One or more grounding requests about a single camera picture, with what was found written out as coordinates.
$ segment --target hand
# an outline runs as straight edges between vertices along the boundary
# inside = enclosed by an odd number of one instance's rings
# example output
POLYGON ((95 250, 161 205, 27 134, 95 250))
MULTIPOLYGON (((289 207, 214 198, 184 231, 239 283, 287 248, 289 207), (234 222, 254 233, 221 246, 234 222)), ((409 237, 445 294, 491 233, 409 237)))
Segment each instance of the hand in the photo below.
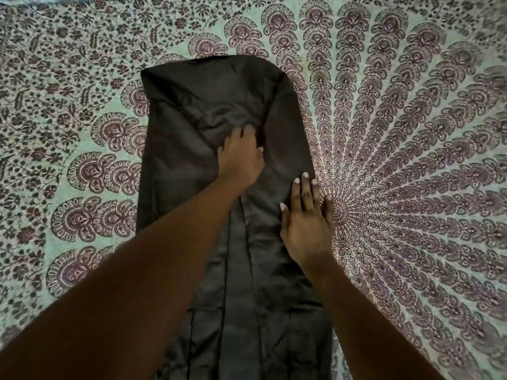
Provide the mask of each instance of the hand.
POLYGON ((305 172, 292 184, 290 210, 280 204, 282 228, 280 236, 288 254, 310 279, 335 260, 331 247, 333 236, 333 202, 326 198, 320 207, 320 192, 316 180, 305 172))
POLYGON ((263 148, 257 148, 255 129, 247 125, 234 128, 230 137, 219 147, 219 176, 231 177, 242 190, 256 182, 264 168, 263 148))

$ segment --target paisley pattern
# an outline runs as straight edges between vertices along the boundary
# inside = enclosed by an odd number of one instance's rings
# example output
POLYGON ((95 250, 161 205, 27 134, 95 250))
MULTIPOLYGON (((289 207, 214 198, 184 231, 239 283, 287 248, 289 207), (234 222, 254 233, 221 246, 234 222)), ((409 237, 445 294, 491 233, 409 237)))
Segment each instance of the paisley pattern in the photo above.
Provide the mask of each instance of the paisley pattern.
MULTIPOLYGON (((134 235, 149 113, 139 72, 247 54, 294 85, 353 283, 446 378, 506 380, 505 8, 0 7, 0 344, 134 235)), ((352 378, 337 341, 332 366, 352 378)))

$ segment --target forearm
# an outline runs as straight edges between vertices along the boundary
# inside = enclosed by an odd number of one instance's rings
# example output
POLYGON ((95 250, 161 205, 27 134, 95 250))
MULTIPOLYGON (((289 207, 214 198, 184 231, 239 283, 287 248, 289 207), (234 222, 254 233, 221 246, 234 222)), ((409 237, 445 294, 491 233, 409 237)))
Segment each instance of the forearm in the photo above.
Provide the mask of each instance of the forearm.
POLYGON ((219 178, 125 244, 2 352, 0 378, 152 376, 241 191, 219 178))
POLYGON ((307 275, 333 323, 354 380, 443 379, 334 259, 307 275))

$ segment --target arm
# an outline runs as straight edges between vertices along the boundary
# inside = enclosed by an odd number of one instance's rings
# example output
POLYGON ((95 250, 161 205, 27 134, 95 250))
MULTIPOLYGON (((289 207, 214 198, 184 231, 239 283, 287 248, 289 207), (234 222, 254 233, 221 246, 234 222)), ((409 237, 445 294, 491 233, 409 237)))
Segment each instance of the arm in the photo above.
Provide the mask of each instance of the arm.
POLYGON ((255 131, 219 149, 219 177, 130 240, 0 354, 5 379, 146 379, 162 363, 241 192, 264 167, 255 131))
POLYGON ((281 204, 280 235, 290 256, 312 283, 333 323, 354 380, 443 377, 348 280, 332 248, 333 204, 320 207, 315 180, 296 179, 291 209, 281 204))

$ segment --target black fabric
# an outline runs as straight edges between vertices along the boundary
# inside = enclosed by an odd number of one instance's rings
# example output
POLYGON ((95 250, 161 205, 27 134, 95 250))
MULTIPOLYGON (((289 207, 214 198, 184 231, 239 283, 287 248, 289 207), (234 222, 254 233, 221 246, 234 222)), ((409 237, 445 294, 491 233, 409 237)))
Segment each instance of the black fabric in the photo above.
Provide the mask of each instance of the black fabric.
POLYGON ((217 177, 217 148, 233 127, 257 129, 266 162, 220 231, 163 376, 328 379, 331 324, 279 236, 279 203, 295 177, 313 174, 288 77, 250 56, 168 63, 141 76, 151 103, 138 231, 217 177))

